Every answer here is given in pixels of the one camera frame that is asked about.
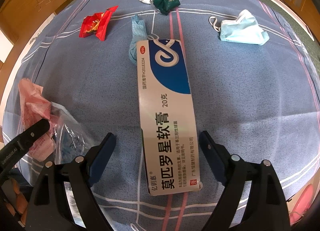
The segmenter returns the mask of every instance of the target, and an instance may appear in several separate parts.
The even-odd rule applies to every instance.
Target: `metal screw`
[[[233,161],[235,161],[235,162],[238,162],[238,161],[240,160],[240,157],[239,157],[238,155],[236,155],[236,154],[233,154],[233,155],[231,156],[231,160],[233,160]]]
[[[78,163],[83,162],[83,160],[84,160],[84,157],[82,157],[82,156],[78,156],[75,159],[75,161],[78,162]]]
[[[268,167],[268,166],[271,165],[271,162],[268,161],[268,160],[264,160],[264,161],[263,161],[263,164]]]
[[[46,166],[47,168],[50,168],[52,165],[53,165],[52,162],[47,162],[47,163],[45,164],[45,166]]]

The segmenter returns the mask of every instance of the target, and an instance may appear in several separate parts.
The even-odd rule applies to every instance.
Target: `pink wrapper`
[[[19,84],[21,121],[24,129],[38,122],[41,118],[50,121],[50,130],[40,137],[29,150],[29,155],[38,160],[44,161],[55,148],[52,140],[57,117],[50,114],[51,103],[42,97],[42,86],[32,83],[29,79],[23,78]]]

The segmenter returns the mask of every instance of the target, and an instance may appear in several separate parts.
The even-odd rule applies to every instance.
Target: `red square symbol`
[[[192,186],[192,185],[197,185],[197,180],[196,179],[190,180],[190,186]]]

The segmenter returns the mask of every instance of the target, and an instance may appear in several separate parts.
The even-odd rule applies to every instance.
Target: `mask ear loop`
[[[210,22],[211,26],[212,26],[217,32],[220,32],[220,27],[217,27],[217,26],[216,26],[217,21],[218,21],[218,20],[217,20],[217,18],[216,18],[215,16],[211,16],[211,17],[209,18],[209,22]]]

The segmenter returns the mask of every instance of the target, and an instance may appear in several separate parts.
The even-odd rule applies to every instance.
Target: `crumpled red packaging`
[[[23,128],[29,128],[42,118],[50,122],[49,131],[36,140],[29,149],[29,155],[39,162],[42,162],[55,149],[52,136],[54,134],[54,128],[57,125],[58,117],[50,114],[51,103],[42,96],[42,86],[32,83],[27,78],[23,78],[20,80],[18,88]]]
[[[118,6],[113,6],[107,9],[105,13],[97,12],[92,16],[87,16],[86,18],[84,18],[79,33],[79,38],[85,38],[92,34],[96,34],[96,37],[99,40],[104,41],[108,23],[112,14],[116,11],[117,8]]]

